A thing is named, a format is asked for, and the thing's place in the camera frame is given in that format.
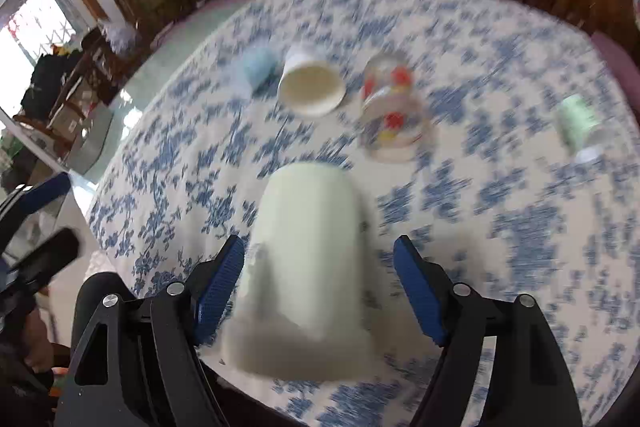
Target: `blue and white floral tablecloth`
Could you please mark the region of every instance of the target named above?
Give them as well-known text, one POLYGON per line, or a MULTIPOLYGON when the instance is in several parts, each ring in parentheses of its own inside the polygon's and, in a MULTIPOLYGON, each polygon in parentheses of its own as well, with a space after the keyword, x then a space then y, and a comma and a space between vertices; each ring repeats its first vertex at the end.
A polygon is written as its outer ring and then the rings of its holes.
MULTIPOLYGON (((148 296, 210 259, 229 234, 248 237, 276 169, 339 166, 367 203, 374 269, 364 298, 384 353, 378 376, 255 378, 225 365, 215 345, 203 351, 207 363, 309 425, 408 425, 439 353, 392 267, 393 241, 406 233, 453 280, 486 296, 536 296, 592 425, 640 358, 639 145, 588 38, 514 2, 253 0, 152 102, 111 163, 90 225, 127 285, 148 296), (267 39, 279 51, 312 42, 339 66, 348 96, 338 110, 300 120, 277 103, 275 83, 250 102, 236 97, 225 66, 267 39), (387 49, 408 54, 436 122, 433 154, 408 164, 372 162, 357 146, 362 71, 387 49), (558 103, 574 92, 610 133, 589 166, 572 163, 554 128, 558 103)), ((486 343, 465 425, 481 412, 492 356, 486 343)))

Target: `transparent glass with red flowers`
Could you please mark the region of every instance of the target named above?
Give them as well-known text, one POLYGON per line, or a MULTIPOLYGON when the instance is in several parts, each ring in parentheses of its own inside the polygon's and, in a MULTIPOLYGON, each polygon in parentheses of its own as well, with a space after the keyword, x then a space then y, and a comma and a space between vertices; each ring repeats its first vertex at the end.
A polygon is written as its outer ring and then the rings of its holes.
POLYGON ((379 161, 406 162, 434 145, 427 110, 401 52, 372 57, 364 70, 360 144, 379 161))

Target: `blue gripper pad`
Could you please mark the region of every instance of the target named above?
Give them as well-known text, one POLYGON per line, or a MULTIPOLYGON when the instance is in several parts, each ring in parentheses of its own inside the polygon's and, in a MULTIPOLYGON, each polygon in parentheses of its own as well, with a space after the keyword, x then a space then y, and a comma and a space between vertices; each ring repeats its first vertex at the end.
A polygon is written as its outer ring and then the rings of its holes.
POLYGON ((424 261, 408 237, 402 235, 394 243, 394 268, 404 292, 414 309, 422 333, 431 337, 438 346, 444 346, 447 331, 442 324, 441 302, 431 288, 421 265, 424 261))
POLYGON ((236 286, 242 266, 244 266, 242 239, 237 235, 231 236, 218 256, 209 263, 217 263, 218 267, 196 303, 196 325, 194 328, 196 345, 204 344, 212 339, 220 318, 225 312, 226 303, 236 286))

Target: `person's hand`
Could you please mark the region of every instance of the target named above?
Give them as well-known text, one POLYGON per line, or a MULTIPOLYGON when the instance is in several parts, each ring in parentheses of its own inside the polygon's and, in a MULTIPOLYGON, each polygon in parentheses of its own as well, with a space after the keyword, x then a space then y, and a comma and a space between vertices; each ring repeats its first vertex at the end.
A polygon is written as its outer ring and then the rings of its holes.
POLYGON ((53 366, 53 345, 47 338, 47 326, 34 309, 24 322, 22 341, 27 350, 24 362, 34 373, 44 373, 53 366))

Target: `red decoration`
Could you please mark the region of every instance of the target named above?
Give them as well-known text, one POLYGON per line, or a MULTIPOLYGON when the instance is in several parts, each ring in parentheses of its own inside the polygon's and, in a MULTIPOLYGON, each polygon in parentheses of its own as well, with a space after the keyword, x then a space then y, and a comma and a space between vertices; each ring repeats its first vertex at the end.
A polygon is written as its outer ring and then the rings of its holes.
POLYGON ((404 125, 404 114, 401 112, 390 112, 385 115, 385 127, 389 129, 400 129, 404 125))
POLYGON ((375 81, 373 78, 369 77, 364 81, 364 89, 362 91, 362 98, 366 100, 369 95, 373 92, 373 87, 375 86, 375 81))
POLYGON ((396 86, 411 87, 412 85, 411 73, 403 66, 398 66, 391 71, 391 79, 396 86))

